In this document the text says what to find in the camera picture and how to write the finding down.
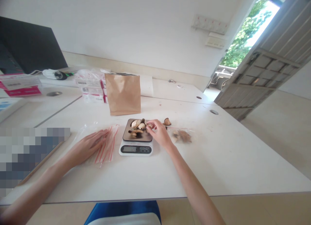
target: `small plastic bag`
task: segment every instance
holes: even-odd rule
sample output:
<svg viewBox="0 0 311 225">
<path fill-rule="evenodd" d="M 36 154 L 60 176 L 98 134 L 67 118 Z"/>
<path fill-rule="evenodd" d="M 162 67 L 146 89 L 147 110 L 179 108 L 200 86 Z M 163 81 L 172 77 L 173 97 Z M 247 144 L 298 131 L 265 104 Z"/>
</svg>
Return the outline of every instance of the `small plastic bag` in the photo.
<svg viewBox="0 0 311 225">
<path fill-rule="evenodd" d="M 85 124 L 77 133 L 77 136 L 74 139 L 74 143 L 77 143 L 85 136 L 97 132 L 101 129 L 108 129 L 108 133 L 105 136 L 106 141 L 89 159 L 82 163 L 81 166 L 96 166 L 100 168 L 103 162 L 111 162 L 113 160 L 115 138 L 119 130 L 118 124 L 111 125 L 110 127 L 103 127 L 98 125 L 98 122 L 89 126 Z"/>
<path fill-rule="evenodd" d="M 168 127 L 167 132 L 172 142 L 176 144 L 191 144 L 196 140 L 193 129 Z"/>
</svg>

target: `person's left hand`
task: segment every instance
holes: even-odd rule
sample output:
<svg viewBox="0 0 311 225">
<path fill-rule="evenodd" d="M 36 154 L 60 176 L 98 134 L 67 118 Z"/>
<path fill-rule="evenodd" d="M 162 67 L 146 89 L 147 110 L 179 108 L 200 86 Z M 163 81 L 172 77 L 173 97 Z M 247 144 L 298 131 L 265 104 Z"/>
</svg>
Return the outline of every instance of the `person's left hand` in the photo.
<svg viewBox="0 0 311 225">
<path fill-rule="evenodd" d="M 108 130 L 105 129 L 82 138 L 63 157 L 64 163 L 69 168 L 83 163 L 103 145 L 107 133 Z"/>
</svg>

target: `foliage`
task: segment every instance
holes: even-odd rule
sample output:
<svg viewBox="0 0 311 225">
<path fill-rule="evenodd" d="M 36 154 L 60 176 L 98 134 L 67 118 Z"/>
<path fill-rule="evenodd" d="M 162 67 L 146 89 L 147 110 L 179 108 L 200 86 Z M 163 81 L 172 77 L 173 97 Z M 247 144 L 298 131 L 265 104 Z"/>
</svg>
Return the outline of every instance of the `foliage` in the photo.
<svg viewBox="0 0 311 225">
<path fill-rule="evenodd" d="M 261 12 L 266 7 L 268 0 L 258 0 L 250 11 L 221 65 L 236 68 L 242 62 L 251 46 L 246 46 L 247 40 L 259 30 L 260 26 L 271 16 L 270 11 Z"/>
</svg>

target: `black monitor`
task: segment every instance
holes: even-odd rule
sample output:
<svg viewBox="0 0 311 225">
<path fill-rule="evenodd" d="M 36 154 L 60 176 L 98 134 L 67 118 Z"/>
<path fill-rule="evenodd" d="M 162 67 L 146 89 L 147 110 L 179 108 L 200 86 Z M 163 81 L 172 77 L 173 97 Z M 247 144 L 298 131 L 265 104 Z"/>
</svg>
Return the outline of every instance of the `black monitor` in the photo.
<svg viewBox="0 0 311 225">
<path fill-rule="evenodd" d="M 51 28 L 0 17 L 0 70 L 4 74 L 66 67 Z"/>
</svg>

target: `door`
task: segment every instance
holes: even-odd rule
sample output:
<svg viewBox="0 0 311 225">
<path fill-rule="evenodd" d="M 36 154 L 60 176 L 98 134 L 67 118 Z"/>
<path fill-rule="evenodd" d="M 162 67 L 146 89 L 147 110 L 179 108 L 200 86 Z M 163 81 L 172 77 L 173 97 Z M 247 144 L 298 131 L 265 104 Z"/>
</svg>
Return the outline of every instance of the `door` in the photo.
<svg viewBox="0 0 311 225">
<path fill-rule="evenodd" d="M 310 56 L 311 0 L 286 0 L 215 103 L 241 121 Z"/>
</svg>

